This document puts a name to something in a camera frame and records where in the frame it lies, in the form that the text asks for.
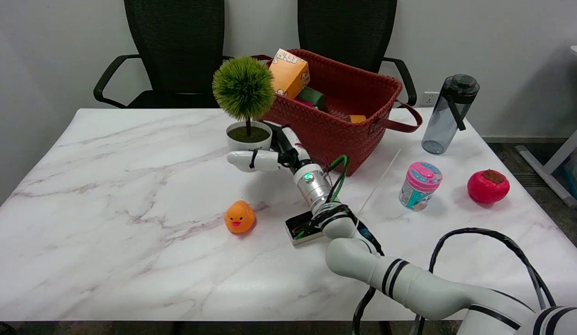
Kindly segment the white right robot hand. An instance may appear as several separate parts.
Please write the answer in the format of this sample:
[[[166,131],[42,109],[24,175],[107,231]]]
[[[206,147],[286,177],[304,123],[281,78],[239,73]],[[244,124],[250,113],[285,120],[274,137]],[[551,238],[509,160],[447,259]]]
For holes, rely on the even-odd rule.
[[[312,164],[309,153],[288,125],[251,121],[251,136],[248,136],[246,122],[236,122],[226,128],[226,142],[227,161],[242,172],[286,168],[295,173]]]

